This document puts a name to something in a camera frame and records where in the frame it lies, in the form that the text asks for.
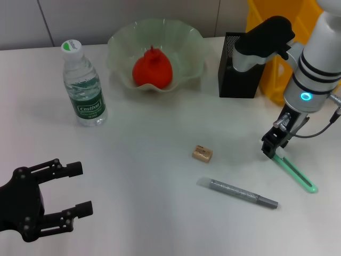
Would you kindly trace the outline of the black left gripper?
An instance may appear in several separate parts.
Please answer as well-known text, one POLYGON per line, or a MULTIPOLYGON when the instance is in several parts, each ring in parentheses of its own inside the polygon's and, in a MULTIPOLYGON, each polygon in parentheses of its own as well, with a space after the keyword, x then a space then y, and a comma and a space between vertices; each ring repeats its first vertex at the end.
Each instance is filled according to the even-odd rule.
POLYGON ((82 174, 81 162, 63 166, 58 158, 15 169, 9 182, 1 186, 1 231, 17 231, 25 242, 72 232, 74 218, 93 214, 92 202, 40 217, 44 211, 38 183, 82 174))

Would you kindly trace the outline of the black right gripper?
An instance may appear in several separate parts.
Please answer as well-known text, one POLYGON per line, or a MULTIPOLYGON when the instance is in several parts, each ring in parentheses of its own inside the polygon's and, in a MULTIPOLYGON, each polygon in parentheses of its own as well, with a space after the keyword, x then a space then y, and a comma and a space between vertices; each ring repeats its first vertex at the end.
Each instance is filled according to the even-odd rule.
MULTIPOLYGON (((290 119, 284 122, 286 130, 293 133, 298 131, 307 122, 307 115, 296 112, 291 109, 287 104, 284 105, 278 119, 282 118, 284 114, 289 114, 290 119)), ((278 147, 285 147, 291 136, 286 132, 280 130, 280 128, 275 128, 274 126, 262 137, 262 152, 269 159, 272 159, 275 155, 276 149, 278 147)))

